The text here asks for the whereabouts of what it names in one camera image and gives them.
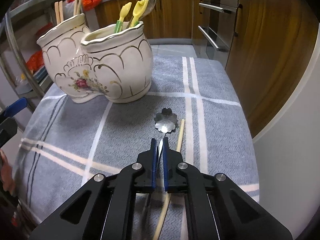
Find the floral painting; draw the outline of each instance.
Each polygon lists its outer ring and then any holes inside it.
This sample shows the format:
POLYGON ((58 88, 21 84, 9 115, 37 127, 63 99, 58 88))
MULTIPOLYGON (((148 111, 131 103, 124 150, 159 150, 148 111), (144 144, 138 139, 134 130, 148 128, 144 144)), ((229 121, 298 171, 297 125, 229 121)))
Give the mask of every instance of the floral painting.
POLYGON ((69 87, 73 87, 76 91, 96 91, 103 94, 109 93, 106 86, 103 86, 101 83, 98 82, 96 78, 90 78, 89 77, 89 70, 83 70, 82 74, 75 71, 74 72, 77 75, 77 79, 70 77, 73 80, 72 85, 68 85, 69 87))

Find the ceramic utensil holder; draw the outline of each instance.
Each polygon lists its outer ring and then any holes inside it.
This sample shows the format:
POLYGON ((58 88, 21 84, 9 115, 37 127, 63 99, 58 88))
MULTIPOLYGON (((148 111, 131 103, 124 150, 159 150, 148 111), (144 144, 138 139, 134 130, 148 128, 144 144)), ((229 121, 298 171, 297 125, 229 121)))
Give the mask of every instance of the ceramic utensil holder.
POLYGON ((150 89, 153 55, 143 22, 120 33, 114 28, 91 33, 80 14, 38 39, 48 74, 74 102, 105 95, 114 103, 128 103, 150 89))

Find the yellow plastic spoon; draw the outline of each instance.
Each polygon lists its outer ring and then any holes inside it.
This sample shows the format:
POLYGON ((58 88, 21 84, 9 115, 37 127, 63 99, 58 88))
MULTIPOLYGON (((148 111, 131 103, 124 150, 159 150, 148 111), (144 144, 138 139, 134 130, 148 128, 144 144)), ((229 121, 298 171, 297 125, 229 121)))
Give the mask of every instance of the yellow plastic spoon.
POLYGON ((141 0, 141 1, 137 1, 132 15, 133 15, 133 20, 131 22, 130 28, 134 27, 135 25, 137 25, 137 21, 139 20, 139 18, 141 17, 141 15, 144 13, 144 11, 147 8, 149 0, 141 0))
POLYGON ((124 6, 122 6, 121 11, 120 11, 120 18, 119 18, 119 20, 117 20, 117 23, 116 23, 115 33, 119 33, 120 31, 122 31, 122 25, 123 25, 124 18, 129 13, 131 5, 132 5, 132 2, 129 2, 129 3, 125 4, 124 6))

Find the oven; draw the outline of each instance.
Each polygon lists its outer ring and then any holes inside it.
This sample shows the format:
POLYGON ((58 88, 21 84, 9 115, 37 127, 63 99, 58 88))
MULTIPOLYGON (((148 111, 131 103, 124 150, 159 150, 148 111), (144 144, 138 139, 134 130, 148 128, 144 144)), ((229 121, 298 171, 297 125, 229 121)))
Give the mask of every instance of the oven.
POLYGON ((207 26, 198 29, 207 39, 206 56, 226 66, 233 41, 238 0, 204 0, 199 6, 209 14, 207 26))

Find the gray checkered towel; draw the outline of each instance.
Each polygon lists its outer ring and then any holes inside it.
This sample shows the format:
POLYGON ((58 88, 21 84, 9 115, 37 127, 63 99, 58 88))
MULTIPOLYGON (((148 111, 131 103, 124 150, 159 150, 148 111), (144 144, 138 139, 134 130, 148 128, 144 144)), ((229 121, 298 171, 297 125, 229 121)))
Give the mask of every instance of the gray checkered towel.
MULTIPOLYGON (((160 141, 155 113, 170 107, 186 119, 181 153, 201 172, 227 174, 259 201, 256 160, 244 113, 217 61, 155 56, 150 91, 127 104, 98 96, 74 103, 56 85, 46 93, 24 132, 17 158, 19 197, 39 222, 92 175, 107 176, 134 163, 137 154, 160 141)), ((175 149, 176 132, 167 134, 175 149)), ((153 195, 148 234, 154 233, 164 194, 153 195)), ((136 200, 135 220, 144 203, 136 200)), ((133 239, 138 238, 138 228, 133 239)), ((173 196, 160 239, 188 239, 183 198, 173 196)))

